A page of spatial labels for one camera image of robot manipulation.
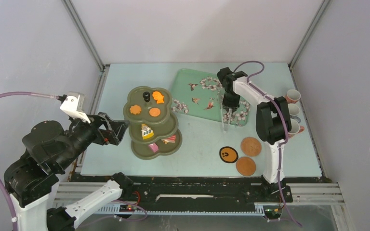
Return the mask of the green three-tier serving stand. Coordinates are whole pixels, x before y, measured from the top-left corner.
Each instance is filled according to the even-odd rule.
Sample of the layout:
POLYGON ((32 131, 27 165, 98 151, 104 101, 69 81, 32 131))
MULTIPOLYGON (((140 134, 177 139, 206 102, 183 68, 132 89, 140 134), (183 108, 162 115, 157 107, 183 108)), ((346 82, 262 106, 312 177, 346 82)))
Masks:
POLYGON ((182 134, 179 130, 177 116, 171 109, 172 95, 164 88, 151 88, 148 86, 139 86, 132 89, 127 102, 123 108, 124 118, 130 122, 129 135, 131 138, 131 149, 134 155, 143 160, 151 160, 158 156, 171 155, 179 150, 182 145, 182 134), (152 93, 160 91, 164 95, 164 103, 157 104, 153 99, 152 93), (129 108, 132 105, 139 105, 142 111, 138 115, 130 113, 129 108), (152 117, 149 109, 157 107, 161 110, 158 117, 152 117), (141 124, 146 124, 154 131, 154 137, 143 140, 141 135, 141 124), (164 144, 161 139, 176 134, 176 143, 164 144), (157 153, 153 153, 148 145, 156 143, 159 147, 157 153))

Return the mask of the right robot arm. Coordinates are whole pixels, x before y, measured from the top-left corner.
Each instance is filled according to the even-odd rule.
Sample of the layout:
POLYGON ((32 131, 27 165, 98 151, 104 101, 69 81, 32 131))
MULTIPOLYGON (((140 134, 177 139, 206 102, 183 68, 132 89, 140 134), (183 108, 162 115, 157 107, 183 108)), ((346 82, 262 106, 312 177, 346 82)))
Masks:
POLYGON ((284 179, 283 152, 292 128, 287 100, 283 96, 274 97, 266 93, 243 71, 233 72, 225 67, 219 70, 217 77, 224 89, 221 102, 224 112, 231 114, 236 111, 241 98, 256 105, 256 133, 269 148, 263 173, 267 184, 261 187, 261 195, 267 201, 274 201, 280 195, 276 183, 284 179))

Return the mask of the metal serving tongs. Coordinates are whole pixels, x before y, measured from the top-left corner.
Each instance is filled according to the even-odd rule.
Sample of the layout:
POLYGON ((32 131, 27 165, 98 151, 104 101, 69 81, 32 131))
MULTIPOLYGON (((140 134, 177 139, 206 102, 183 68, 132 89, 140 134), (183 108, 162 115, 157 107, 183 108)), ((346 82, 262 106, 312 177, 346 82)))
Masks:
POLYGON ((222 122, 222 129, 223 133, 227 133, 230 125, 230 120, 232 116, 232 109, 228 108, 223 105, 223 100, 224 100, 224 95, 222 94, 219 97, 219 102, 220 102, 220 109, 221 109, 221 122, 222 122))

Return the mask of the orange-handled cup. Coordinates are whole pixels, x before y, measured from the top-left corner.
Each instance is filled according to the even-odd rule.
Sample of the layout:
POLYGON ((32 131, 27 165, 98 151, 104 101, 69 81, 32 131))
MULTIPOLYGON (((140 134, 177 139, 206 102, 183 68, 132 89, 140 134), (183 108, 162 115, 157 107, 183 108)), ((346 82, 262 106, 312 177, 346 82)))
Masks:
POLYGON ((291 119, 291 130, 288 132, 289 138, 303 132, 305 128, 301 126, 295 119, 291 119))

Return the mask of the pink toy cake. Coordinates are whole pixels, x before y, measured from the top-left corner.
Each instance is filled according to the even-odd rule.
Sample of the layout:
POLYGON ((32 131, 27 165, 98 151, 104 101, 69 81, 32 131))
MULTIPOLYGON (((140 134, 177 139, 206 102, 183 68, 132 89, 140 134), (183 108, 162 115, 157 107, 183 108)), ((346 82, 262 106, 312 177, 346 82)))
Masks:
POLYGON ((159 147, 156 143, 149 144, 148 147, 153 153, 157 153, 159 151, 159 147))

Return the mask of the orange toy fish pastry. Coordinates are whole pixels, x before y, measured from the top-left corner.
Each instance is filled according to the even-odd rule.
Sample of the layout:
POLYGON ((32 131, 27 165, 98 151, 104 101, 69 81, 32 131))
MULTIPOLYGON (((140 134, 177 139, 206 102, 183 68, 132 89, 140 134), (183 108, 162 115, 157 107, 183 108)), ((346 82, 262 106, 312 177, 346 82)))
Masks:
POLYGON ((153 99, 156 101, 157 104, 164 103, 164 95, 160 91, 154 91, 152 93, 153 99))

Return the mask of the yellow toy cake slice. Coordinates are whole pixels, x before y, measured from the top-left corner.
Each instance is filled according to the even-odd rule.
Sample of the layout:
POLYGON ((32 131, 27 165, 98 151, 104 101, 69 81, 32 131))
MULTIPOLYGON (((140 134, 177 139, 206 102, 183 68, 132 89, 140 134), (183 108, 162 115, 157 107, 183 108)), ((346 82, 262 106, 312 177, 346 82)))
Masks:
POLYGON ((141 135, 143 140, 147 140, 154 137, 155 134, 151 127, 146 124, 141 124, 141 135))

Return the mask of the yellow smiley face coaster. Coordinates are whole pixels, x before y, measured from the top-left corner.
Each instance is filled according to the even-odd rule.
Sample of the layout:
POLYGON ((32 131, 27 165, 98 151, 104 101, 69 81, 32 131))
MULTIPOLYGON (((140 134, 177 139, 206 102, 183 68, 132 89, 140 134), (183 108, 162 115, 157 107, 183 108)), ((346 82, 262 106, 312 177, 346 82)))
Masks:
POLYGON ((238 152, 230 146, 225 146, 220 149, 219 157, 225 163, 235 163, 238 160, 238 152))

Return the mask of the red striped toy cake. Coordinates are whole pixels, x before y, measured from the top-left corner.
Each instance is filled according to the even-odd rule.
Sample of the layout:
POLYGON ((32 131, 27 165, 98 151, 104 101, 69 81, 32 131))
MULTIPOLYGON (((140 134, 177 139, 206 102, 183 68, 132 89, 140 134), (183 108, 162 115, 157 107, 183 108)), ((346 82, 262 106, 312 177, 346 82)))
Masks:
POLYGON ((161 139, 164 144, 176 143, 176 134, 173 134, 167 138, 161 139))

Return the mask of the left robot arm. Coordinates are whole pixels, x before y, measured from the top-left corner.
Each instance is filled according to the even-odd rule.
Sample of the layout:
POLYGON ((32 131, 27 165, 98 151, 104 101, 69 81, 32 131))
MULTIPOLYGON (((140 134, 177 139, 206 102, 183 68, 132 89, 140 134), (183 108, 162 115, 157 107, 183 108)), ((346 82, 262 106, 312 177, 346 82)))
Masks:
POLYGON ((59 186, 58 176, 65 174, 91 144, 119 145, 130 124, 128 120, 113 120, 106 113, 90 115, 87 121, 70 121, 67 130, 54 120, 35 125, 22 139, 24 154, 4 173, 19 231, 73 231, 106 204, 132 197, 133 182, 123 173, 116 173, 83 199, 50 207, 59 186))

